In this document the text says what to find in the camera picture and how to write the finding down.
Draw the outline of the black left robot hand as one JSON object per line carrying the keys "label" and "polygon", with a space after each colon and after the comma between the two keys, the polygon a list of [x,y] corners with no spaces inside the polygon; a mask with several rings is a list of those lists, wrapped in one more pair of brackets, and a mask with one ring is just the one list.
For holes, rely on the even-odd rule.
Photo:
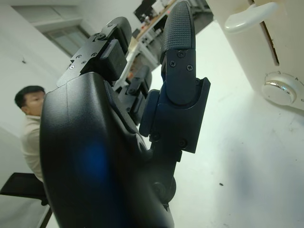
{"label": "black left robot hand", "polygon": [[127,18],[110,21],[44,99],[41,168],[61,228],[174,227],[174,171],[196,151],[210,81],[196,77],[193,17],[181,1],[164,27],[162,87],[136,92],[137,123],[114,90],[131,37]]}

